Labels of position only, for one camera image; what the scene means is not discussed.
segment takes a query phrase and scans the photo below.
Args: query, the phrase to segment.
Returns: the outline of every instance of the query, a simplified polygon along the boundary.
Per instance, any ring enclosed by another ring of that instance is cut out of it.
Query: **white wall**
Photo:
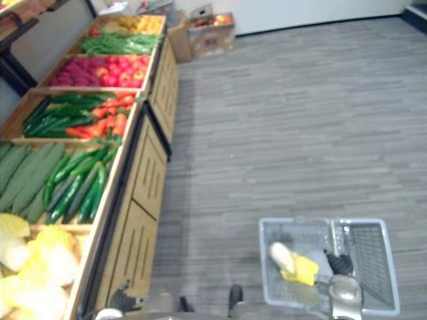
[[[55,12],[45,12],[39,22],[12,45],[12,53],[39,81],[84,31],[92,16],[84,0],[72,0]],[[12,112],[20,97],[1,79],[0,122]]]
[[[216,13],[232,11],[237,34],[312,23],[395,15],[411,0],[175,0],[187,12],[212,3]]]

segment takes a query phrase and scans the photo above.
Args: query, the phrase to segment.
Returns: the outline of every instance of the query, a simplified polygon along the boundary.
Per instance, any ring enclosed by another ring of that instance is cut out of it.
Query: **wooden display stand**
[[[119,147],[104,194],[101,198],[97,215],[93,225],[86,225],[84,230],[74,225],[79,242],[85,242],[81,250],[79,269],[73,285],[70,288],[70,297],[64,320],[77,319],[81,297],[87,290],[93,270],[93,260],[96,259],[99,242],[103,233],[109,227],[109,218],[117,214],[111,245],[107,250],[107,260],[95,299],[96,309],[106,306],[109,298],[125,280],[130,280],[129,295],[142,295],[149,290],[151,267],[153,264],[157,224],[161,214],[161,202],[165,183],[167,160],[170,154],[167,150],[173,140],[173,129],[177,105],[177,89],[179,75],[175,57],[167,36],[163,41],[162,49],[156,48],[151,56],[152,61],[158,59],[158,67],[153,78],[154,82],[146,81],[141,89],[114,88],[115,91],[133,91],[136,96],[149,93],[151,104],[134,103],[128,117],[123,143]],[[16,110],[6,120],[1,130],[2,139],[12,140],[15,143],[46,143],[61,141],[86,146],[84,139],[25,139],[22,136],[22,121],[36,108],[38,102],[47,94],[85,93],[109,91],[111,88],[76,88],[43,87],[49,77],[54,74],[63,62],[61,58],[48,73],[38,88],[31,90],[19,102]],[[137,123],[143,116],[143,125],[140,132]],[[123,172],[130,170],[129,177],[123,183]],[[114,211],[114,201],[119,190],[123,190],[119,210]]]
[[[149,102],[169,145],[173,141],[178,85],[179,71],[169,38],[166,37]]]

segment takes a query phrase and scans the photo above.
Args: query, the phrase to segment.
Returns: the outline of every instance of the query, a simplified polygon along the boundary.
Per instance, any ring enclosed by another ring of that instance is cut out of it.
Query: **cardboard box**
[[[191,52],[194,57],[215,55],[226,51],[232,51],[236,48],[236,32],[233,14],[223,13],[221,15],[231,17],[232,22],[221,25],[190,27],[188,29]]]
[[[187,29],[187,17],[184,11],[179,11],[178,25],[167,29],[167,35],[171,41],[173,54],[177,63],[190,62],[193,59]]]

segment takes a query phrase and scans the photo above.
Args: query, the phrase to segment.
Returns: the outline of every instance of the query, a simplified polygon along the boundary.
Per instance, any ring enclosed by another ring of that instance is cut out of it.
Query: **gray plastic basket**
[[[260,255],[266,303],[300,309],[315,306],[327,312],[329,297],[325,288],[282,279],[277,265],[268,255],[268,247],[276,241],[315,261],[319,265],[320,281],[327,281],[332,276],[324,250],[336,255],[350,254],[354,277],[362,288],[363,314],[396,316],[400,313],[390,241],[383,220],[260,220]]]

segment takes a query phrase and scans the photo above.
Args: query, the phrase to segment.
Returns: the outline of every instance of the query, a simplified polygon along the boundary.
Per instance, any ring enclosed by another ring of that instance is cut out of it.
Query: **gray carpet floor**
[[[263,308],[260,218],[379,217],[399,319],[425,319],[427,37],[399,18],[290,29],[179,70],[152,290],[225,315],[239,283]]]

